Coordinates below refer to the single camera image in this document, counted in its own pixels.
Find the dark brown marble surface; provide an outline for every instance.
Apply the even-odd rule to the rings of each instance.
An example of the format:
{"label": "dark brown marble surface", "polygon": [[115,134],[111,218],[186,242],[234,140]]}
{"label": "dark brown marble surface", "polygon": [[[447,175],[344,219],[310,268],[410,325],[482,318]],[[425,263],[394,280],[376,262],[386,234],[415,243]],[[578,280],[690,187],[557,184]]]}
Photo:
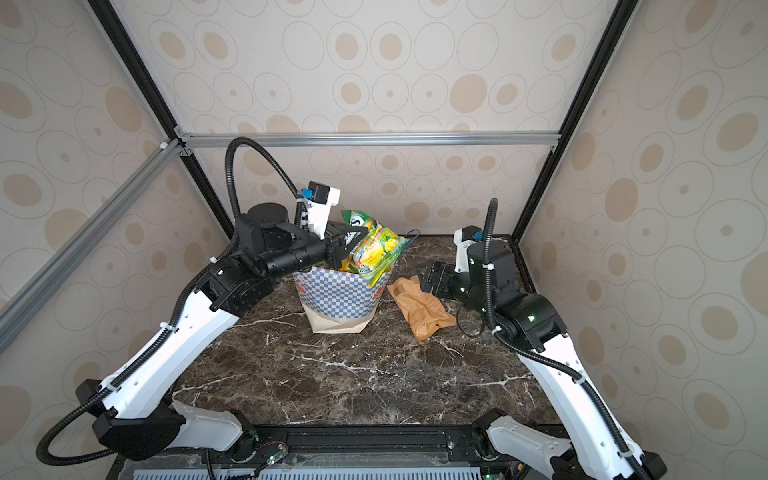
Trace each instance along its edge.
{"label": "dark brown marble surface", "polygon": [[[417,239],[390,281],[434,260],[454,263],[451,239]],[[456,313],[457,303],[443,303]],[[468,332],[479,322],[462,312]],[[174,398],[239,409],[254,424],[461,424],[494,407],[558,422],[528,369],[487,330],[470,339],[447,327],[419,341],[385,290],[361,333],[314,334],[290,278],[200,354]]]}

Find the checkered pattern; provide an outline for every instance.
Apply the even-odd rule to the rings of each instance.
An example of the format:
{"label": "checkered pattern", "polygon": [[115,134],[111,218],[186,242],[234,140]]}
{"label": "checkered pattern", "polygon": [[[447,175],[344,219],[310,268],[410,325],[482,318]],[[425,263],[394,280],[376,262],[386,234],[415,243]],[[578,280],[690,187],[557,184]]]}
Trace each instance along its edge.
{"label": "checkered pattern", "polygon": [[388,279],[389,272],[384,273],[371,288],[357,273],[313,267],[307,273],[293,274],[301,303],[337,319],[368,316],[379,304]]}

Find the wallpaper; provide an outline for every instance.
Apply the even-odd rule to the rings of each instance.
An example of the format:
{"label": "wallpaper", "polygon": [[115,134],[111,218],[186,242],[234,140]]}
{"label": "wallpaper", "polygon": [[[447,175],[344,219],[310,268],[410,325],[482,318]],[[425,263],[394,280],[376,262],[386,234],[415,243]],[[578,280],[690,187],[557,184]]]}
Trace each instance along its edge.
{"label": "wallpaper", "polygon": [[[0,478],[101,480],[114,456],[72,467],[39,463],[35,447],[102,379],[170,318],[184,285],[227,244],[179,160],[173,160],[0,353]],[[83,415],[57,437],[58,455],[96,452]]]}
{"label": "wallpaper", "polygon": [[[196,152],[231,212],[224,183],[225,149]],[[331,220],[341,220],[341,210],[362,210],[396,233],[416,228],[425,234],[452,234],[470,224],[482,227],[488,202],[496,196],[495,231],[510,234],[549,146],[274,147],[269,152],[298,188],[314,180],[341,190]],[[237,150],[234,173],[243,212],[255,204],[277,202],[293,220],[296,201],[255,150]]]}
{"label": "wallpaper", "polygon": [[766,2],[645,2],[523,240],[677,480],[768,468],[767,46]]}
{"label": "wallpaper", "polygon": [[0,2],[0,310],[164,137],[72,0]]}
{"label": "wallpaper", "polygon": [[195,133],[557,130],[615,1],[119,0]]}

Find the brown package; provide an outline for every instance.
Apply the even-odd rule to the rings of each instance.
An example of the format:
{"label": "brown package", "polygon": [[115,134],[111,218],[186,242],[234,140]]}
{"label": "brown package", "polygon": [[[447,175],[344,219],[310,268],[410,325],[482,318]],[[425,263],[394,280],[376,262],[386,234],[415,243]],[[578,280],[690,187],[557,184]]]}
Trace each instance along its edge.
{"label": "brown package", "polygon": [[387,289],[411,324],[417,339],[426,340],[438,329],[456,324],[456,318],[445,311],[437,297],[422,292],[417,276],[398,278],[392,285],[387,285]]}

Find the black frame post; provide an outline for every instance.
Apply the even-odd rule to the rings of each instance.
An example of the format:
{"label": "black frame post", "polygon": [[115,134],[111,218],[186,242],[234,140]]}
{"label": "black frame post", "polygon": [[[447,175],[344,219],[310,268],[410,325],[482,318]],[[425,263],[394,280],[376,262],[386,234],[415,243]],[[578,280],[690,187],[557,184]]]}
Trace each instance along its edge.
{"label": "black frame post", "polygon": [[512,244],[515,248],[515,258],[518,258],[518,268],[524,283],[525,288],[535,293],[536,289],[531,281],[531,275],[528,272],[528,267],[525,265],[525,261],[522,259],[522,255],[518,255],[520,252],[518,244],[525,234],[525,230],[528,228],[528,224],[533,218],[533,214],[538,207],[538,203],[544,196],[544,192],[547,190],[552,175],[555,169],[557,169],[560,160],[565,153],[566,148],[571,143],[576,127],[581,121],[581,117],[587,109],[589,101],[592,99],[595,89],[600,82],[600,79],[605,72],[605,68],[613,56],[614,50],[621,39],[624,29],[632,18],[635,7],[639,0],[619,0],[616,4],[616,9],[608,20],[608,25],[605,27],[603,36],[598,43],[597,49],[594,51],[592,60],[589,62],[587,72],[584,74],[584,78],[581,79],[576,96],[574,97],[571,107],[568,109],[568,113],[565,115],[563,125],[560,127],[560,141],[554,151],[550,152],[547,156],[547,160],[544,162],[544,166],[541,168],[541,173],[536,179],[536,183],[531,190],[531,194],[528,196],[528,200],[525,202],[523,211],[520,214],[520,219],[515,225],[515,229],[512,231]]}
{"label": "black frame post", "polygon": [[[101,23],[101,27],[107,33],[107,36],[112,41],[115,50],[120,55],[121,60],[128,69],[128,72],[133,77],[136,85],[141,90],[142,95],[147,100],[152,112],[157,120],[160,122],[165,134],[169,138],[178,138],[179,142],[184,146],[184,142],[174,130],[177,126],[176,119],[170,112],[168,105],[163,99],[163,95],[160,90],[157,89],[157,85],[154,83],[152,76],[147,70],[147,66],[144,65],[144,61],[141,60],[139,52],[136,50],[131,37],[128,35],[125,27],[120,21],[117,12],[112,7],[109,0],[88,0],[91,5],[96,18]],[[208,177],[203,172],[200,163],[194,156],[191,149],[183,148],[184,154],[181,155],[181,160],[184,162],[184,166],[187,168],[192,180],[197,185],[200,193],[208,203],[208,207],[213,212],[216,219],[219,221],[221,228],[228,237],[232,237],[234,233],[234,226],[232,220],[227,211],[224,209],[219,197],[216,195],[214,188],[210,185]]]}

